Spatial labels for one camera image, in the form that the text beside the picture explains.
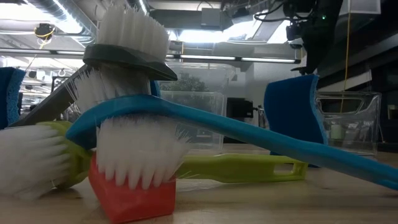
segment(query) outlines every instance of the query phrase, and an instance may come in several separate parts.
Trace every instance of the table surface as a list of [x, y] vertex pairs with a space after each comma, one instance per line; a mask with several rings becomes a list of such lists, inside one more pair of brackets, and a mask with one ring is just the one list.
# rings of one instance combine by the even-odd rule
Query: table surface
[[[248, 145], [229, 145], [242, 150]], [[377, 159], [398, 167], [398, 154]], [[87, 180], [26, 202], [0, 197], [0, 223], [109, 223]], [[306, 180], [220, 184], [179, 180], [173, 215], [135, 223], [398, 223], [398, 192], [332, 170], [309, 169]]]

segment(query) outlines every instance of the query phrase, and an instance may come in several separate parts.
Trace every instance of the pipe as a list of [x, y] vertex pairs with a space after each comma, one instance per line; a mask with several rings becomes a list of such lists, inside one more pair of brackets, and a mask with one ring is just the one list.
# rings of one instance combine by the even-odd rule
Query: pipe
[[71, 0], [24, 0], [49, 15], [50, 20], [63, 32], [81, 34], [83, 37], [72, 37], [83, 46], [94, 44], [97, 27]]

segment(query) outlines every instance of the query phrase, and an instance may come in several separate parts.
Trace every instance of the green brush handle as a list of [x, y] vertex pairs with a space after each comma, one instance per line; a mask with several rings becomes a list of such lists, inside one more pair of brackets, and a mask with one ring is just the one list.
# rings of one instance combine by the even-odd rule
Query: green brush handle
[[[275, 166], [293, 164], [287, 172]], [[260, 183], [303, 180], [308, 164], [286, 156], [223, 154], [219, 156], [185, 156], [176, 172], [180, 179], [211, 179], [222, 183]]]

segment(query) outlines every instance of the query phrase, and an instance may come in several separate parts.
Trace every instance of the scrub brush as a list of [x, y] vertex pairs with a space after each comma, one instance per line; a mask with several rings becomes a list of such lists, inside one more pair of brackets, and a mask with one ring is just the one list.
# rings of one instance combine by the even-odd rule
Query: scrub brush
[[66, 140], [70, 123], [48, 122], [0, 131], [0, 194], [33, 200], [54, 187], [81, 182], [88, 170], [81, 164], [89, 155]]
[[[144, 13], [112, 6], [99, 29], [98, 44], [118, 45], [164, 60], [169, 36]], [[84, 113], [113, 98], [149, 95], [151, 89], [147, 72], [103, 62], [81, 74], [68, 91]], [[89, 180], [112, 222], [173, 212], [174, 172], [188, 151], [188, 139], [177, 125], [172, 118], [153, 114], [114, 116], [99, 124]]]

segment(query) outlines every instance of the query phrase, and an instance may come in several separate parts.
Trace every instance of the blue brush handle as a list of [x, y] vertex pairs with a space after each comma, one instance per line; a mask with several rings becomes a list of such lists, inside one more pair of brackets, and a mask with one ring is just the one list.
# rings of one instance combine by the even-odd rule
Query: blue brush handle
[[96, 147], [96, 127], [107, 118], [153, 113], [177, 118], [291, 158], [326, 167], [398, 190], [398, 169], [330, 146], [306, 142], [235, 119], [168, 102], [155, 96], [134, 95], [105, 101], [83, 113], [66, 137], [91, 149]]

